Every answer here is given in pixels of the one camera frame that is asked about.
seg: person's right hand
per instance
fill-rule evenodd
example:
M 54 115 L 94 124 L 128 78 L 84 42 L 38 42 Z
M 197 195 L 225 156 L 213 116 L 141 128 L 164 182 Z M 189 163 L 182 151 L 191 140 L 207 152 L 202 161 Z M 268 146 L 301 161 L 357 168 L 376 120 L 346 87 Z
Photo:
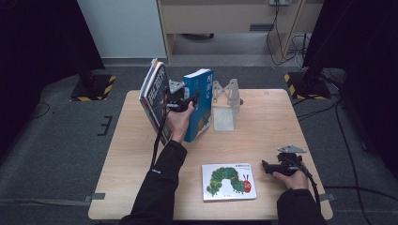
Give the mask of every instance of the person's right hand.
M 285 176 L 280 172 L 273 172 L 272 175 L 283 181 L 287 189 L 308 189 L 308 179 L 302 171 L 296 171 L 291 176 Z
M 167 114 L 167 123 L 173 132 L 171 139 L 182 143 L 185 133 L 187 132 L 188 125 L 190 124 L 190 116 L 193 112 L 193 103 L 190 102 L 188 109 L 185 112 L 170 111 Z

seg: floor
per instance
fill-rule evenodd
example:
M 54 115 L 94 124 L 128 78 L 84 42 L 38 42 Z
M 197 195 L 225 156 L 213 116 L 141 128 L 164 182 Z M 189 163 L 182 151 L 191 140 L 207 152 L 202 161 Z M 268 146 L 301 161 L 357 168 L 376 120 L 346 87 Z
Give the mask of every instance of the floor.
M 298 35 L 294 40 L 301 49 L 303 36 Z M 292 53 L 286 58 L 292 59 L 277 66 L 268 49 L 267 33 L 216 34 L 214 38 L 208 38 L 208 35 L 180 35 L 176 37 L 173 57 L 167 63 L 172 71 L 179 72 L 185 71 L 184 69 L 213 67 L 224 67 L 223 71 L 230 72 L 234 67 L 241 67 L 243 72 L 239 73 L 239 80 L 242 83 L 264 88 L 268 85 L 266 81 L 246 81 L 242 75 L 248 68 L 254 68 L 251 71 L 255 70 L 259 74 L 257 78 L 262 76 L 264 79 L 265 75 L 278 76 L 275 80 L 281 81 L 277 84 L 285 88 L 283 78 L 280 77 L 283 76 L 281 71 L 301 70 L 302 64 L 301 52 L 296 53 L 293 44 L 291 48 Z M 116 82 L 115 90 L 111 91 L 107 101 L 91 101 L 85 104 L 69 102 L 69 89 L 74 87 L 77 77 L 70 77 L 46 87 L 41 101 L 47 105 L 38 105 L 36 114 L 40 116 L 39 119 L 32 120 L 31 125 L 27 126 L 21 137 L 22 141 L 16 144 L 18 149 L 11 155 L 9 164 L 0 170 L 0 201 L 5 198 L 63 200 L 73 197 L 77 202 L 82 196 L 92 194 L 98 181 L 100 165 L 112 139 L 112 135 L 98 137 L 97 134 L 102 131 L 99 124 L 103 123 L 103 115 L 114 115 L 117 121 L 126 90 L 132 85 L 139 85 L 139 81 L 135 81 L 130 73 L 145 71 L 150 59 L 103 61 L 110 71 L 118 74 L 117 81 L 125 79 L 126 82 Z M 273 76 L 272 71 L 277 71 L 277 75 Z M 340 81 L 344 78 L 344 72 L 340 69 L 326 69 L 325 72 Z M 332 85 L 329 85 L 329 89 L 333 94 L 338 94 Z M 367 217 L 372 224 L 394 224 L 398 221 L 398 181 L 383 167 L 377 155 L 365 153 L 361 149 L 360 140 L 344 110 L 338 109 L 358 177 L 352 171 L 352 163 L 336 120 L 337 108 L 336 112 L 311 113 L 329 107 L 338 98 L 333 96 L 331 100 L 306 100 L 303 103 L 292 100 L 306 141 L 314 149 L 312 155 L 314 161 L 316 160 L 318 173 L 321 178 L 324 177 L 323 185 L 329 186 L 329 193 L 338 198 L 337 201 L 330 202 L 334 216 L 329 225 L 371 224 L 366 222 Z M 353 188 L 357 178 L 360 186 L 365 188 L 361 192 L 363 202 L 359 202 L 358 192 Z M 360 205 L 364 205 L 366 214 L 362 213 Z M 0 202 L 0 225 L 41 225 L 54 224 L 54 221 L 58 221 L 56 224 L 105 222 L 90 220 L 87 217 L 87 208 L 87 205 L 60 207 L 34 203 L 9 205 Z

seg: black jacket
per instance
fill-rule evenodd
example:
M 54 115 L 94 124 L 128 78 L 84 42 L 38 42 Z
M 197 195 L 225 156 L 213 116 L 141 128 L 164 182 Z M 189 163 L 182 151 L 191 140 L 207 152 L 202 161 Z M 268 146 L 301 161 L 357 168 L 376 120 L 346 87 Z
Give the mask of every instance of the black jacket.
M 131 214 L 123 217 L 120 225 L 173 224 L 178 173 L 186 156 L 187 150 L 180 143 L 166 144 L 154 168 L 146 174 Z M 287 190 L 277 207 L 280 225 L 326 224 L 308 189 Z

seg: book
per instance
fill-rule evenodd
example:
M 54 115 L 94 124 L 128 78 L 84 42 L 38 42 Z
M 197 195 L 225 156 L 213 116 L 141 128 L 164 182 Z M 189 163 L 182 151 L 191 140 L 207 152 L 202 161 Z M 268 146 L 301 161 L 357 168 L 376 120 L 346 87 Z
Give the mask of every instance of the book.
M 213 101 L 213 74 L 208 68 L 201 68 L 192 74 L 185 75 L 184 98 L 199 93 L 197 104 L 190 117 L 190 124 L 184 141 L 191 143 L 197 136 L 210 127 L 211 103 Z
M 140 90 L 139 100 L 152 127 L 158 133 L 164 116 L 165 92 L 169 86 L 164 64 L 153 59 Z M 161 143 L 166 145 L 171 137 L 171 129 L 164 124 Z
M 257 198 L 249 163 L 202 165 L 202 178 L 204 202 Z

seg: blue book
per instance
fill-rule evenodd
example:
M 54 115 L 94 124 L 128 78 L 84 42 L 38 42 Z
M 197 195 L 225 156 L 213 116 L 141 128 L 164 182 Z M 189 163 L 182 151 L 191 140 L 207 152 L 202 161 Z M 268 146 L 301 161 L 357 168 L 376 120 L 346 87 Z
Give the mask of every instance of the blue book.
M 189 98 L 199 92 L 195 109 L 191 114 L 190 125 L 184 141 L 191 143 L 198 135 L 210 127 L 211 102 L 213 98 L 213 73 L 212 69 L 201 68 L 198 71 L 185 75 L 184 98 Z

